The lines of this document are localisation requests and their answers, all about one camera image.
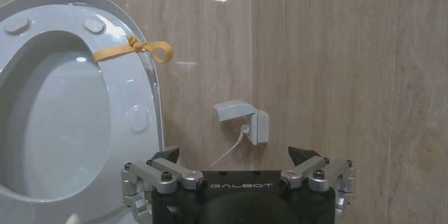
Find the toilet lid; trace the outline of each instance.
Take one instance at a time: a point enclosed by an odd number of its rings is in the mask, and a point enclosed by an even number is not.
[[[14,0],[0,7],[0,29],[0,99],[10,100],[0,216],[63,223],[75,212],[101,222],[122,207],[123,163],[150,158],[162,136],[151,59],[131,52],[94,64],[90,55],[142,34],[109,0]]]

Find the silver joint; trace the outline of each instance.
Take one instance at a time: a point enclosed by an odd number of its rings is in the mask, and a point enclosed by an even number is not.
[[[179,183],[185,189],[195,190],[203,182],[203,175],[199,171],[191,170],[187,174],[182,174]]]
[[[325,166],[325,159],[319,156],[313,156],[293,169],[282,170],[279,179],[286,183],[289,189],[301,187],[302,178],[306,178],[315,169]]]
[[[307,187],[311,191],[327,191],[329,183],[325,179],[325,172],[322,170],[315,170],[313,175],[307,178]]]

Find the beige tile wall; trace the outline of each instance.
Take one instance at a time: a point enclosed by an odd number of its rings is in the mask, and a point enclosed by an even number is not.
[[[217,168],[278,169],[287,145],[313,148],[358,167],[346,223],[445,222],[446,0],[111,1],[174,47],[163,132],[187,166],[231,145],[242,122],[218,124],[213,104],[242,99],[269,113],[270,142]]]
[[[221,125],[213,104],[250,102],[250,0],[111,0],[147,40],[166,40],[173,61],[157,65],[167,145],[191,168],[205,168],[235,141],[241,122]],[[250,167],[243,143],[215,168]]]
[[[254,166],[287,145],[350,157],[346,223],[448,219],[446,0],[253,0],[253,101],[270,116]]]

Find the white cable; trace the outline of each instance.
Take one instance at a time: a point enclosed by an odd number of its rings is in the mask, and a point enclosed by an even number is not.
[[[227,151],[209,164],[209,166],[206,167],[206,169],[210,169],[221,160],[222,158],[231,152],[231,150],[237,147],[237,145],[241,143],[242,138],[243,138],[243,134],[247,134],[247,125],[243,124],[241,126],[241,130],[239,130],[239,135],[237,136],[235,143],[231,145],[231,147],[227,149]]]

